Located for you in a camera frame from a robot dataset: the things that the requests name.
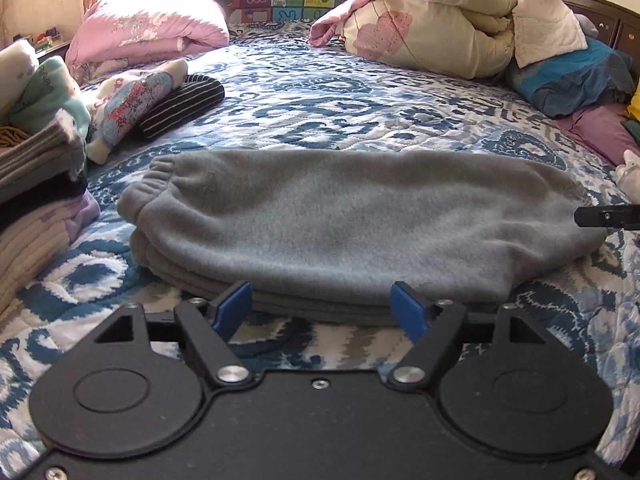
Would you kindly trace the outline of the purple sheet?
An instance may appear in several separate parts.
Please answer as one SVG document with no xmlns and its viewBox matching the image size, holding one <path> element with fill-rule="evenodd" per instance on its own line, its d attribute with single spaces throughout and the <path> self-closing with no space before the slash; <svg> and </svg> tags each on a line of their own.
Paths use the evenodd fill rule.
<svg viewBox="0 0 640 480">
<path fill-rule="evenodd" d="M 639 144 L 623 126 L 626 119 L 623 104 L 613 103 L 576 110 L 570 116 L 555 119 L 554 124 L 576 144 L 611 165 L 620 166 L 627 150 L 639 155 Z"/>
</svg>

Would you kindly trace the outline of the white plush toy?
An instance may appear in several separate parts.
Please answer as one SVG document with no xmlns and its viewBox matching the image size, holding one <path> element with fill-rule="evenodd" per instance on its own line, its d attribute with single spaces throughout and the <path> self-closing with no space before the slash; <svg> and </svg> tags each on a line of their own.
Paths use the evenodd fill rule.
<svg viewBox="0 0 640 480">
<path fill-rule="evenodd" d="M 640 157 L 631 150 L 624 151 L 623 163 L 615 169 L 617 187 L 632 204 L 640 204 Z"/>
</svg>

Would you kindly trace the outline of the lavender folded garment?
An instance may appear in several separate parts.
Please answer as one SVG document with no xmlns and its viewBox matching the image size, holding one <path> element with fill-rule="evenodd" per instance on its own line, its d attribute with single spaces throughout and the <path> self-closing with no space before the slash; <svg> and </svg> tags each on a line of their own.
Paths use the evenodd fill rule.
<svg viewBox="0 0 640 480">
<path fill-rule="evenodd" d="M 73 244 L 100 207 L 86 191 L 26 214 L 1 232 L 1 311 L 55 257 Z"/>
</svg>

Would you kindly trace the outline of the white floral folded garment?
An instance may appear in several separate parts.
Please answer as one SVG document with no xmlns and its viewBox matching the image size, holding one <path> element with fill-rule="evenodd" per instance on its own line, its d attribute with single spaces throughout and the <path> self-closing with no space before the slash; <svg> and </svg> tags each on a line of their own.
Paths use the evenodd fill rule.
<svg viewBox="0 0 640 480">
<path fill-rule="evenodd" d="M 36 51 L 26 39 L 17 40 L 0 52 L 1 118 L 22 95 L 38 66 Z"/>
</svg>

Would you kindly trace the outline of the grey fleece trousers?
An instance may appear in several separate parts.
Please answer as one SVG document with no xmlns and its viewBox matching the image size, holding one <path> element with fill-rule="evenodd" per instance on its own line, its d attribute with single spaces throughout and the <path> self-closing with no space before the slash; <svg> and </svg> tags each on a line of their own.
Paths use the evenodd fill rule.
<svg viewBox="0 0 640 480">
<path fill-rule="evenodd" d="M 566 172 L 509 156 L 211 150 L 157 157 L 117 210 L 136 263 L 185 292 L 247 281 L 258 311 L 388 325 L 398 281 L 494 306 L 596 252 L 586 203 Z"/>
</svg>

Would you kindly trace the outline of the mint green folded garment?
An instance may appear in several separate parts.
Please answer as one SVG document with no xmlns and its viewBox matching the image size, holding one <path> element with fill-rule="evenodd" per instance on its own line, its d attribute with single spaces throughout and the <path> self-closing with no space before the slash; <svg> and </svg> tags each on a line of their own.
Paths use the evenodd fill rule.
<svg viewBox="0 0 640 480">
<path fill-rule="evenodd" d="M 8 121 L 24 133 L 35 134 L 50 122 L 59 110 L 73 117 L 80 135 L 85 139 L 90 114 L 81 99 L 76 80 L 63 59 L 52 56 L 45 60 L 30 78 L 24 92 L 11 107 Z"/>
</svg>

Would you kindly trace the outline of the yellow cartoon cushion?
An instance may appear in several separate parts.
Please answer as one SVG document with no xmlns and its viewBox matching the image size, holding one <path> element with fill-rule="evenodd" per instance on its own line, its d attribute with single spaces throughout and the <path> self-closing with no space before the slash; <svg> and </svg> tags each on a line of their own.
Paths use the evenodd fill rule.
<svg viewBox="0 0 640 480">
<path fill-rule="evenodd" d="M 637 122 L 640 120 L 640 87 L 634 92 L 634 95 L 627 105 L 626 115 L 628 118 L 636 120 Z"/>
</svg>

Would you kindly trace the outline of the pink folded duvet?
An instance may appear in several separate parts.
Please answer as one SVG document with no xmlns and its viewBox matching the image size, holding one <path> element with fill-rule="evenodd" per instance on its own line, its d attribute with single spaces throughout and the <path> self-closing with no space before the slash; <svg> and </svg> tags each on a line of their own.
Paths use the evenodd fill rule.
<svg viewBox="0 0 640 480">
<path fill-rule="evenodd" d="M 65 55 L 78 84 L 124 68 L 228 46 L 214 0 L 100 0 L 84 15 Z"/>
</svg>

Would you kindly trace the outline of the dark wooden headboard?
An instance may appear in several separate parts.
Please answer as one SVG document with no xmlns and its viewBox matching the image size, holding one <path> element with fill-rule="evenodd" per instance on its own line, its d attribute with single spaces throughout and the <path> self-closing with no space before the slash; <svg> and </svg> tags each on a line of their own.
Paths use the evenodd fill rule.
<svg viewBox="0 0 640 480">
<path fill-rule="evenodd" d="M 606 0 L 563 0 L 577 14 L 585 15 L 599 31 L 598 39 L 614 50 L 632 58 L 632 68 L 639 71 L 639 14 Z"/>
</svg>

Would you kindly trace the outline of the white quilted blanket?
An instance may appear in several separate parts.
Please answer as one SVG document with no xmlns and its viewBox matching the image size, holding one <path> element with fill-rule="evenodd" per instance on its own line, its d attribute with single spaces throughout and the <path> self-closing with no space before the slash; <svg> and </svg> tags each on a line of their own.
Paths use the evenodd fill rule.
<svg viewBox="0 0 640 480">
<path fill-rule="evenodd" d="M 516 0 L 511 13 L 518 68 L 588 48 L 582 26 L 563 0 Z"/>
</svg>

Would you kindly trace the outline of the blue teal pillow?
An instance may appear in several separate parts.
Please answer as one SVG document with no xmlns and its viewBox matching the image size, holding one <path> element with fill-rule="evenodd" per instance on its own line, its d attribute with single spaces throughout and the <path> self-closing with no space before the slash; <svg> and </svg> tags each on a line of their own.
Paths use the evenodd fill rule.
<svg viewBox="0 0 640 480">
<path fill-rule="evenodd" d="M 587 38 L 588 48 L 506 69 L 506 82 L 532 107 L 551 118 L 576 110 L 625 102 L 637 85 L 632 58 L 603 42 Z"/>
</svg>

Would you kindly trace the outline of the floral white pink garment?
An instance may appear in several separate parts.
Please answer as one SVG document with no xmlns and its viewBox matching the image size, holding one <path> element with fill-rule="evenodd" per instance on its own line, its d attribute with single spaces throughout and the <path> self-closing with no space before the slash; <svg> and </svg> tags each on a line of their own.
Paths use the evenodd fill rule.
<svg viewBox="0 0 640 480">
<path fill-rule="evenodd" d="M 103 165 L 127 133 L 180 87 L 187 74 L 188 63 L 178 58 L 147 70 L 127 70 L 104 80 L 86 101 L 90 115 L 88 159 Z"/>
</svg>

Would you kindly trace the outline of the black striped folded garment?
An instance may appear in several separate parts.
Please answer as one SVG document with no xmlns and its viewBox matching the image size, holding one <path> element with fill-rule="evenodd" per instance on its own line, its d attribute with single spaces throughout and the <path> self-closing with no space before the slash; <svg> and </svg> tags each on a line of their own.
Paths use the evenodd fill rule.
<svg viewBox="0 0 640 480">
<path fill-rule="evenodd" d="M 134 131 L 140 139 L 153 140 L 210 112 L 225 96 L 224 86 L 217 79 L 188 75 L 180 87 L 142 117 Z"/>
</svg>

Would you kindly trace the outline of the cream pink heart duvet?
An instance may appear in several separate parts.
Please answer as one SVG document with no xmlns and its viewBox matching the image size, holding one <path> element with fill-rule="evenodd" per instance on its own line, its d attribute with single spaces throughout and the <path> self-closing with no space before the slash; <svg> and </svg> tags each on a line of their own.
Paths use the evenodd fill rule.
<svg viewBox="0 0 640 480">
<path fill-rule="evenodd" d="M 502 72 L 514 52 L 518 0 L 346 0 L 311 25 L 309 43 L 463 79 Z"/>
</svg>

